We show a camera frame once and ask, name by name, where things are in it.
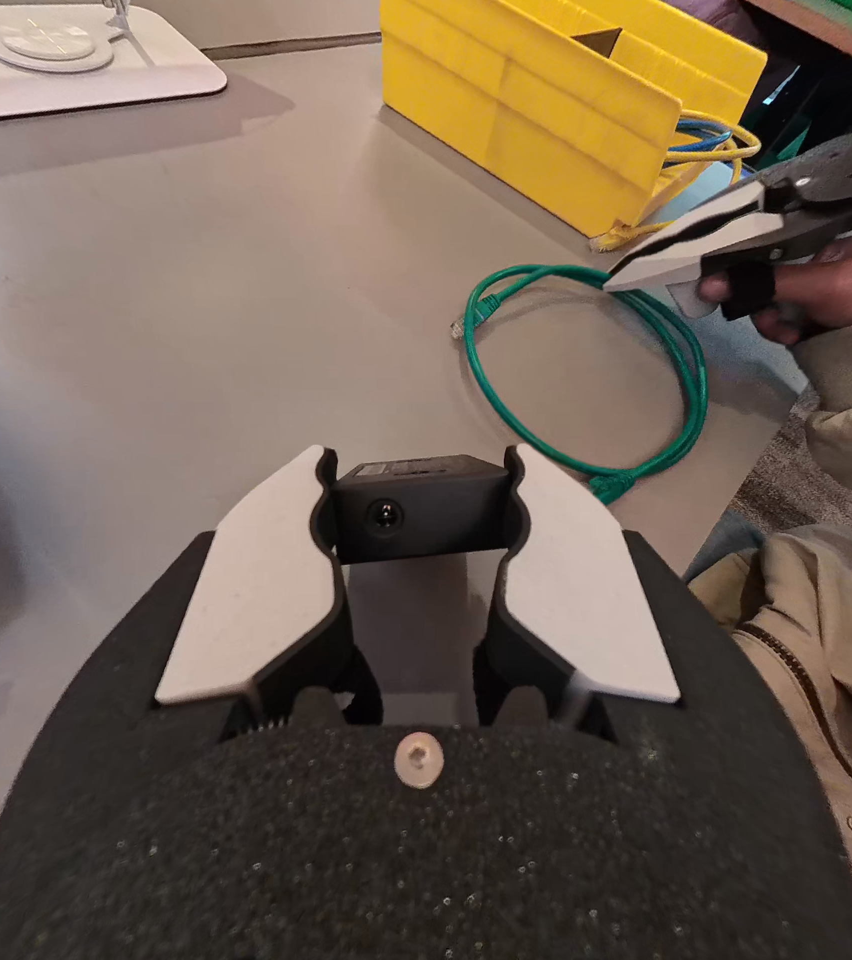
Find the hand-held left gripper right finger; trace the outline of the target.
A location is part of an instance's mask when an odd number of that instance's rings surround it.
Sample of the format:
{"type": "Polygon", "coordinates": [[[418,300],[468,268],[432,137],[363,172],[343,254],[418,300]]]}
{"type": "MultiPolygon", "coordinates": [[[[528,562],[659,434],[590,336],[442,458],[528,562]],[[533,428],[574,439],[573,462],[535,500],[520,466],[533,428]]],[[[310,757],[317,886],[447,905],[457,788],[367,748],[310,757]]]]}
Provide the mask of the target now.
{"type": "Polygon", "coordinates": [[[674,706],[681,693],[620,523],[527,443],[506,450],[505,554],[487,660],[533,688],[549,719],[579,721],[601,695],[674,706]]]}

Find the yellow plastic bin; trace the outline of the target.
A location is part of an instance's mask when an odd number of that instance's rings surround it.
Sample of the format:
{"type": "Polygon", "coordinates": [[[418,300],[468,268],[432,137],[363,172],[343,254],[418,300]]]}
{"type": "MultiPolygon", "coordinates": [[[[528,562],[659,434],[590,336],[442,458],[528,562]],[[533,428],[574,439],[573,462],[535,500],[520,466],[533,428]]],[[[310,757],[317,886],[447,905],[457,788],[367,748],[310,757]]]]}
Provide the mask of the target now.
{"type": "Polygon", "coordinates": [[[384,104],[590,238],[690,186],[680,119],[737,124],[767,63],[656,1],[384,1],[380,28],[384,104]],[[610,58],[571,39],[617,27],[610,58]]]}

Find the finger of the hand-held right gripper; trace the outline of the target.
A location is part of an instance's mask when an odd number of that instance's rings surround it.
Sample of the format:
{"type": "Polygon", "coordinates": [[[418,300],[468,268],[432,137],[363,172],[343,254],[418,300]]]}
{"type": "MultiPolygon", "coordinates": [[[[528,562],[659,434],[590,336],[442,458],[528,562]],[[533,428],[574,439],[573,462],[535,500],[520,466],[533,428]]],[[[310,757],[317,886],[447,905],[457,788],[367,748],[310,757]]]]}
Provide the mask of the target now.
{"type": "Polygon", "coordinates": [[[737,182],[695,206],[670,225],[673,239],[712,234],[750,212],[762,211],[766,186],[762,182],[737,182]]]}
{"type": "Polygon", "coordinates": [[[617,265],[602,289],[607,294],[618,294],[662,287],[685,318],[706,317],[716,307],[701,298],[699,282],[725,270],[734,255],[756,250],[784,222],[782,213],[747,212],[707,234],[672,239],[656,251],[644,248],[617,265]]]}

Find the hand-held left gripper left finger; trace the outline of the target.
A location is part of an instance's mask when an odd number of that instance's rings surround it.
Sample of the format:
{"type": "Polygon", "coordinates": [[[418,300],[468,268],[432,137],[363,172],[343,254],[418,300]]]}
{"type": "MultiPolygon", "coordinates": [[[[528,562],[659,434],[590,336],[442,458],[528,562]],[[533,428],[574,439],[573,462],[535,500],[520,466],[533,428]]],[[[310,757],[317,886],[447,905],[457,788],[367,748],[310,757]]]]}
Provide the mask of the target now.
{"type": "Polygon", "coordinates": [[[244,698],[288,710],[331,689],[354,654],[332,486],[337,457],[315,444],[218,523],[155,691],[164,707],[244,698]]]}

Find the person's right hand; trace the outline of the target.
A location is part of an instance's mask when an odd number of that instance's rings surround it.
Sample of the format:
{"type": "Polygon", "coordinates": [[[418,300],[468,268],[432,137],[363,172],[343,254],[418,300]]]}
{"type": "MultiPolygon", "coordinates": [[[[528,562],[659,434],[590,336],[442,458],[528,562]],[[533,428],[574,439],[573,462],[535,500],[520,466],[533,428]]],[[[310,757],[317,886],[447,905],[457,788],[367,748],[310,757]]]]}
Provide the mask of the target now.
{"type": "Polygon", "coordinates": [[[793,347],[820,333],[852,327],[852,236],[806,262],[776,267],[774,278],[772,304],[750,316],[769,342],[793,347]]]}

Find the black ethernet switch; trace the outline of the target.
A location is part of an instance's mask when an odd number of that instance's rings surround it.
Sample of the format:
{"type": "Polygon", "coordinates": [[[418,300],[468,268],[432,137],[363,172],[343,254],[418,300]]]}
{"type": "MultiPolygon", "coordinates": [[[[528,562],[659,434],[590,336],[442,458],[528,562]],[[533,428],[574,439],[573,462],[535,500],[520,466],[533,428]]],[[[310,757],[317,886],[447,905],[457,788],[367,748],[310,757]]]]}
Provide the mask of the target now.
{"type": "Polygon", "coordinates": [[[467,454],[363,463],[336,480],[336,554],[348,566],[503,549],[511,478],[467,454]]]}

